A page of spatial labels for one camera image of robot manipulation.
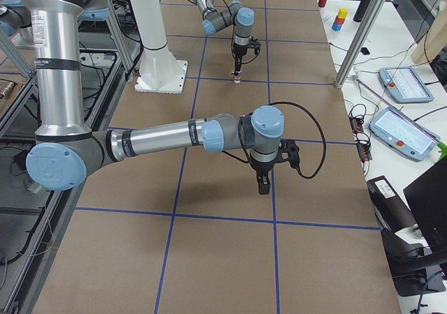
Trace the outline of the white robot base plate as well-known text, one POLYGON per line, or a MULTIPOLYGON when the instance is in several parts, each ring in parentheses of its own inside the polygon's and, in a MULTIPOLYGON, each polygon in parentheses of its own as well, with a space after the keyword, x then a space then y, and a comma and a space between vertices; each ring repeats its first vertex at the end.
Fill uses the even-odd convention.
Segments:
POLYGON ((183 91, 188 61, 178 60, 164 48, 144 50, 135 83, 137 92, 180 94, 183 91))

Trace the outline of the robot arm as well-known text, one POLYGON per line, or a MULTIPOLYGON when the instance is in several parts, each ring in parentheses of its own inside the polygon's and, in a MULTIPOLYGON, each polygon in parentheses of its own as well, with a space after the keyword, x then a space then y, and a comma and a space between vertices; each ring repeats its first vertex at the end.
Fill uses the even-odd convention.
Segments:
MULTIPOLYGON (((33 181, 46 190, 65 191, 83 184, 101 168, 143 154, 202 146, 208 152, 241 149, 256 173, 258 192, 270 191, 269 174, 286 145, 284 115, 272 105, 262 105, 252 113, 235 118, 218 114, 188 119, 144 129, 105 129, 106 117, 117 105, 107 100, 100 109, 102 130, 92 130, 86 122, 81 81, 78 21, 107 19, 108 0, 21 0, 31 13, 34 37, 34 66, 38 82, 41 124, 35 131, 35 146, 26 157, 26 169, 33 181)), ((140 76, 136 91, 180 94, 188 62, 176 59, 168 48, 160 0, 130 0, 140 36, 140 76)), ((258 49, 251 36, 254 11, 239 1, 222 13, 208 0, 193 0, 203 16, 202 26, 212 35, 235 27, 232 51, 235 81, 240 76, 242 57, 247 49, 258 49)))
POLYGON ((248 50, 252 49, 255 55, 259 55, 261 50, 261 44, 251 35, 255 20, 254 11, 238 0, 226 3, 222 10, 218 10, 211 0, 192 1, 202 15, 201 25, 208 36, 233 27, 231 45, 231 53, 235 62, 233 77, 235 80, 240 79, 244 64, 243 58, 248 50))

